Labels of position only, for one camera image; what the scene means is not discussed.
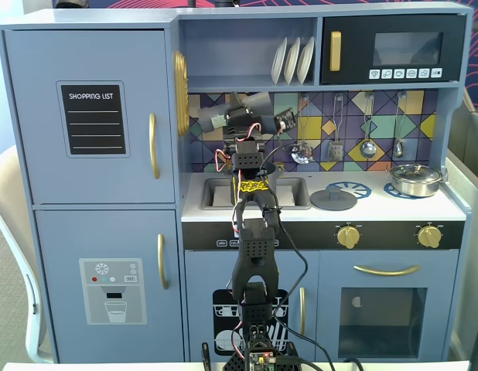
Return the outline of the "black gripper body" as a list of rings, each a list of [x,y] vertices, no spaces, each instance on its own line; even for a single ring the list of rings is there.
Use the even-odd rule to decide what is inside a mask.
[[[225,152],[237,152],[237,144],[245,141],[253,141],[255,151],[265,151],[265,141],[261,133],[261,124],[256,122],[249,126],[225,126],[224,127],[224,150]]]

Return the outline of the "black wide gripper finger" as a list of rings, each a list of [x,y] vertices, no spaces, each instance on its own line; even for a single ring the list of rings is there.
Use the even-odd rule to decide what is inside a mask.
[[[225,113],[226,126],[246,127],[251,125],[251,112],[246,107],[229,109]]]

